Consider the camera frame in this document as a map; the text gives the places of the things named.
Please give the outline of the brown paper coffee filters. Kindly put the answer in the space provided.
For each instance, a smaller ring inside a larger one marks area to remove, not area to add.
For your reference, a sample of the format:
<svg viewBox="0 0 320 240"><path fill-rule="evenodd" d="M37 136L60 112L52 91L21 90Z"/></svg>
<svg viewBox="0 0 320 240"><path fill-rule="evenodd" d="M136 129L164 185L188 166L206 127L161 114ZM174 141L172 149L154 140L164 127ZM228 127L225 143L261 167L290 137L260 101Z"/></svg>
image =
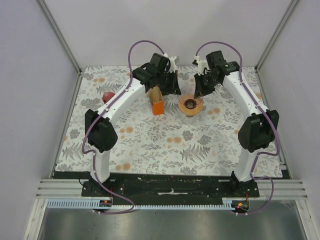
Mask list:
<svg viewBox="0 0 320 240"><path fill-rule="evenodd" d="M158 86L151 88L148 96L152 103L159 103L163 101L162 92Z"/></svg>

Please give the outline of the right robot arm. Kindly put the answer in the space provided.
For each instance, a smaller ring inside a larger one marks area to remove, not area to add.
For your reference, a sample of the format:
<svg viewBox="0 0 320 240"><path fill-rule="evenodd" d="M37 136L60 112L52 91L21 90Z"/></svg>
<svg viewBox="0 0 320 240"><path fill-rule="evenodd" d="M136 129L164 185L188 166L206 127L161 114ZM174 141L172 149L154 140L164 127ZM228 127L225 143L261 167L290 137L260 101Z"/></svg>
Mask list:
<svg viewBox="0 0 320 240"><path fill-rule="evenodd" d="M242 67L236 61L226 61L220 50L209 53L205 60L195 55L192 63L197 66L194 98L207 96L215 91L217 85L222 85L243 114L244 122L237 134L242 149L229 184L230 193L240 197L254 182L253 172L259 154L277 139L279 113L269 110L259 100L245 80Z"/></svg>

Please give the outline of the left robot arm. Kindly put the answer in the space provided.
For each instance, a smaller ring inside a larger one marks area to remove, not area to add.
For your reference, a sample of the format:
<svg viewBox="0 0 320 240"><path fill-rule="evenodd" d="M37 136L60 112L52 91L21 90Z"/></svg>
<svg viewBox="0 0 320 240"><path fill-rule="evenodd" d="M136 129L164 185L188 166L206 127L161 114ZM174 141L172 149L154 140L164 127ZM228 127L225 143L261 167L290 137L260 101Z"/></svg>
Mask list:
<svg viewBox="0 0 320 240"><path fill-rule="evenodd" d="M97 195L103 197L110 192L106 180L110 177L110 152L118 140L114 129L116 122L137 99L154 87L158 87L163 95L180 96L178 62L178 56L154 53L150 62L134 69L127 83L102 107L85 113L83 144L91 145L90 152L94 157L91 176L95 180L92 189Z"/></svg>

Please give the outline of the orange coffee filter box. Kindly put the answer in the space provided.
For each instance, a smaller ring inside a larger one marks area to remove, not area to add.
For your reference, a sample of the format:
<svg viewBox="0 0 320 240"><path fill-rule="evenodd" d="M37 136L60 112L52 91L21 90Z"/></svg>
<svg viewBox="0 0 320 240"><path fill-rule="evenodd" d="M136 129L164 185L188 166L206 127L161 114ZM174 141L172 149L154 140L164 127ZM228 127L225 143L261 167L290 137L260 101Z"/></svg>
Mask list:
<svg viewBox="0 0 320 240"><path fill-rule="evenodd" d="M151 102L150 98L149 98L150 104L151 104L151 110L154 116L158 116L158 115L162 115L164 114L164 99L161 102L158 103L153 103Z"/></svg>

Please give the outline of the floral tablecloth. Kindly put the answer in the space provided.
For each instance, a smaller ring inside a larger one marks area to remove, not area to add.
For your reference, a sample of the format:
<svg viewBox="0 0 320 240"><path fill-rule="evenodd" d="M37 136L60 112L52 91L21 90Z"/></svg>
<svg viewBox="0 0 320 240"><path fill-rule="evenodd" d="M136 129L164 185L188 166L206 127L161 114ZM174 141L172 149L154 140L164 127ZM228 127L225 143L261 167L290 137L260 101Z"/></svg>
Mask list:
<svg viewBox="0 0 320 240"><path fill-rule="evenodd" d="M125 66L93 66L83 72L57 172L84 172L92 155L83 151L85 113L103 105L105 92L118 92L130 72ZM233 96L221 85L203 99L193 117L181 113L177 96L164 97L164 114L154 115L147 96L140 97L114 125L118 140L110 153L111 172L229 176L241 153L238 141L244 117Z"/></svg>

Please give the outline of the red capped dark bottle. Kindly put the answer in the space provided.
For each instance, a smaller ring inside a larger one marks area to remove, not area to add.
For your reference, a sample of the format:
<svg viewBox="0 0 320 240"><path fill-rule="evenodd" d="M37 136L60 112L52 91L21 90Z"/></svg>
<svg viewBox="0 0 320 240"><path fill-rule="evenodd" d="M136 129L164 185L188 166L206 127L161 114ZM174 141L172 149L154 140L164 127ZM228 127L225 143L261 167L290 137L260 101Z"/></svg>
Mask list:
<svg viewBox="0 0 320 240"><path fill-rule="evenodd" d="M111 92L111 91L105 92L102 96L103 103L106 104L110 99L114 97L114 95L115 95L114 92Z"/></svg>

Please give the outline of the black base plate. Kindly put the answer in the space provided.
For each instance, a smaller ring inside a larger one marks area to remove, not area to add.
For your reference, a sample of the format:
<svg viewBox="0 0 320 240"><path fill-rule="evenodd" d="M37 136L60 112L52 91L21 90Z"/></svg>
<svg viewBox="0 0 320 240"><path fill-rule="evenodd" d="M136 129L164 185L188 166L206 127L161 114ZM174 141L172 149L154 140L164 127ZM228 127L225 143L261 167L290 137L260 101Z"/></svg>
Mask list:
<svg viewBox="0 0 320 240"><path fill-rule="evenodd" d="M83 197L113 197L116 203L134 204L221 204L223 198L258 198L258 184L233 190L230 176L194 176L111 173L99 185L94 179L85 181Z"/></svg>

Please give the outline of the aluminium frame rail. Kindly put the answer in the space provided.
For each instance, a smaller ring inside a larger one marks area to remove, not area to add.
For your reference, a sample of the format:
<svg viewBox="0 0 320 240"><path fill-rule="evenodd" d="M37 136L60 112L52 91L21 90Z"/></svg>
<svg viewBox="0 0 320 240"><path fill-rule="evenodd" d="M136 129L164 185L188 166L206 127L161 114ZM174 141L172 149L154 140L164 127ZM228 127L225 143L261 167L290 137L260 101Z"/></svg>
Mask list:
<svg viewBox="0 0 320 240"><path fill-rule="evenodd" d="M63 51L65 52L69 62L72 64L73 68L77 72L78 75L82 73L82 68L78 64L74 54L71 51L70 46L68 45L60 27L58 26L52 12L50 11L47 3L45 0L36 0L40 10L42 11L44 17L46 18L50 28L52 29L54 35L56 36L60 46L62 47Z"/></svg>

